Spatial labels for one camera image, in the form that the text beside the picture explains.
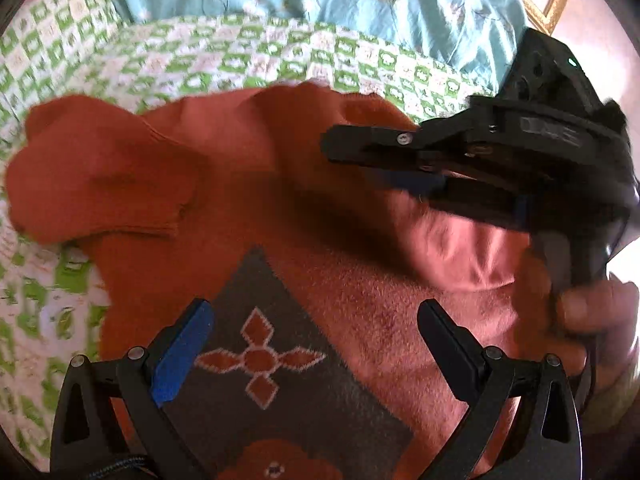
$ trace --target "blue gripper pad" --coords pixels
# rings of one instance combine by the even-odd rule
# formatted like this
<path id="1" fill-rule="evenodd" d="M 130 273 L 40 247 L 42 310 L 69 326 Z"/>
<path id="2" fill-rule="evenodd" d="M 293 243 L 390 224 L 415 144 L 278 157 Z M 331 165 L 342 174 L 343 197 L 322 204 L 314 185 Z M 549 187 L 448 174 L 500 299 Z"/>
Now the blue gripper pad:
<path id="1" fill-rule="evenodd" d="M 195 299 L 178 321 L 162 329 L 149 345 L 146 366 L 151 375 L 150 393 L 158 408 L 178 395 L 213 323 L 214 313 L 209 302 Z"/>

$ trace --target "wall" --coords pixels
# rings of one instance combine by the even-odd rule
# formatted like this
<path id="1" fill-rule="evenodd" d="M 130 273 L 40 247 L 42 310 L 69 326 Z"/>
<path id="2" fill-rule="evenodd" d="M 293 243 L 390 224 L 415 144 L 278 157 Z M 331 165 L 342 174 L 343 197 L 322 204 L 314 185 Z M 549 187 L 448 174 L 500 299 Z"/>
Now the wall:
<path id="1" fill-rule="evenodd" d="M 568 0 L 553 36 L 574 51 L 599 97 L 622 107 L 640 173 L 640 56 L 622 26 L 604 0 Z"/>

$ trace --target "sweater cuff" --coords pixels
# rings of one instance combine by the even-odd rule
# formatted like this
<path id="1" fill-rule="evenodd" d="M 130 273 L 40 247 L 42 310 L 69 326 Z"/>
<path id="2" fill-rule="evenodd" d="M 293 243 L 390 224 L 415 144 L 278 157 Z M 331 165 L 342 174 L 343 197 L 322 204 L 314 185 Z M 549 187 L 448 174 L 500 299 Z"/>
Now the sweater cuff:
<path id="1" fill-rule="evenodd" d="M 639 345 L 636 339 L 634 356 L 618 380 L 603 392 L 593 396 L 581 417 L 582 433 L 585 435 L 610 430 L 634 403 L 640 390 Z"/>

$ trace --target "orange sweater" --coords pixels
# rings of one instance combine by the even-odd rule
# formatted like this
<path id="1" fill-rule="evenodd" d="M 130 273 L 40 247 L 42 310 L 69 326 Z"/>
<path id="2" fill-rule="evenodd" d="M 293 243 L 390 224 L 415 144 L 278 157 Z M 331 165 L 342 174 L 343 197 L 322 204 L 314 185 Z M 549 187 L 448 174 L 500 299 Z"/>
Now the orange sweater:
<path id="1" fill-rule="evenodd" d="M 313 84 L 143 116 L 70 96 L 34 108 L 7 170 L 15 226 L 77 239 L 98 265 L 113 302 L 104 359 L 195 296 L 213 302 L 214 332 L 167 411 L 223 480 L 415 479 L 465 411 L 418 334 L 425 298 L 482 345 L 548 350 L 545 298 L 513 285 L 528 237 L 328 163 L 319 140 L 337 123 L 414 127 L 379 97 Z"/>

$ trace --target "green and white checkered bedsheet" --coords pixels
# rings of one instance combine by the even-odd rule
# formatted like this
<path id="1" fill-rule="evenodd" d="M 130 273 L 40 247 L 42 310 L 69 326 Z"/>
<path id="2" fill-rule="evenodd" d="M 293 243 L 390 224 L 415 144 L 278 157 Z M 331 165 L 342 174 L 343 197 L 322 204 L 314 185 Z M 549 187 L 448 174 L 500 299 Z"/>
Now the green and white checkered bedsheet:
<path id="1" fill-rule="evenodd" d="M 185 95 L 310 78 L 376 92 L 415 121 L 486 93 L 439 62 L 333 25 L 229 15 L 129 27 L 108 0 L 37 0 L 0 38 L 0 171 L 24 142 L 29 108 L 53 97 L 81 92 L 143 112 Z M 78 353 L 98 357 L 110 300 L 77 248 L 19 235 L 1 191 L 0 424 L 46 469 L 66 365 Z"/>

